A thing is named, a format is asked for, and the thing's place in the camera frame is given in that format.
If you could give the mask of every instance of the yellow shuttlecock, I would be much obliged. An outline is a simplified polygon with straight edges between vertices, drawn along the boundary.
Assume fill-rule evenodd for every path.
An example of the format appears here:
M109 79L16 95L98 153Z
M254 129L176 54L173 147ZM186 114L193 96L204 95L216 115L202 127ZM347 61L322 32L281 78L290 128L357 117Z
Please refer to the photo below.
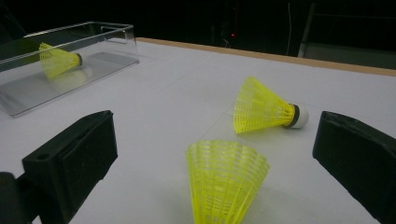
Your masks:
M40 52L41 67L49 79L82 65L81 55L77 53L53 49L52 46L46 43L41 43L39 50L42 50Z
M202 140L186 151L195 224L240 223L270 168L237 142Z
M302 128L308 119L305 108L289 104L257 78L247 77L235 101L233 128L236 133L281 125Z

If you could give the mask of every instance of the table surface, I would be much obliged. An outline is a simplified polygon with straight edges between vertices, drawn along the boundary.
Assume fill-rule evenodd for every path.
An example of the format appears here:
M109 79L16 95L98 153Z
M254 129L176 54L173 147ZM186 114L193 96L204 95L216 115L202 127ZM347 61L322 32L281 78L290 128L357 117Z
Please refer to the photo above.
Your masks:
M312 149L322 111L396 136L395 71L143 37L136 44L139 64L20 117L0 113L0 170L21 175L30 152L76 120L111 110L119 157L70 223L193 223L185 150L203 139L253 147L271 165L242 223L379 223ZM233 104L248 76L304 106L308 123L235 134Z

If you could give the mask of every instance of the plastic shuttlecock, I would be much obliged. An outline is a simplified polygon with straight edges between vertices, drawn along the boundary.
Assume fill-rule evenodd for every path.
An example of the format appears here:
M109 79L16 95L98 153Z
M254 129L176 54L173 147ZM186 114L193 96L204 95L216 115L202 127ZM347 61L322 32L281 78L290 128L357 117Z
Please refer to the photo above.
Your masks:
M233 128L236 133L281 125L302 128L308 119L305 108L289 104L257 78L247 77L235 101Z
M186 151L195 224L240 223L270 166L237 142L202 140Z
M39 50L41 66L49 79L82 65L81 55L77 53L56 49L46 43L41 43Z

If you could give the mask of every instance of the clear plastic box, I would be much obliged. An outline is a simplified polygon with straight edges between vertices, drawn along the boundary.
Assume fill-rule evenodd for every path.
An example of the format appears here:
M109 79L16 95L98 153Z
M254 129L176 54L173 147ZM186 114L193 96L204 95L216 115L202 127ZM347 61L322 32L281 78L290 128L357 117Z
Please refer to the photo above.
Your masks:
M87 21L27 35L0 45L0 109L16 117L136 63L130 24Z

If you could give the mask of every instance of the shuttlecock cork base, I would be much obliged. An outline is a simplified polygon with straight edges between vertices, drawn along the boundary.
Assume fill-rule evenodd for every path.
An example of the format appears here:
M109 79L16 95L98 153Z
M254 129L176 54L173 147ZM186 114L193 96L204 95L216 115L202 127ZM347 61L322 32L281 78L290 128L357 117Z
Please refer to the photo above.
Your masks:
M287 128L303 128L309 120L308 111L303 106L292 105L294 107L294 116L291 122L285 127Z
M247 77L235 101L233 127L244 133L273 126L302 128L309 120L306 109L289 104L255 77Z

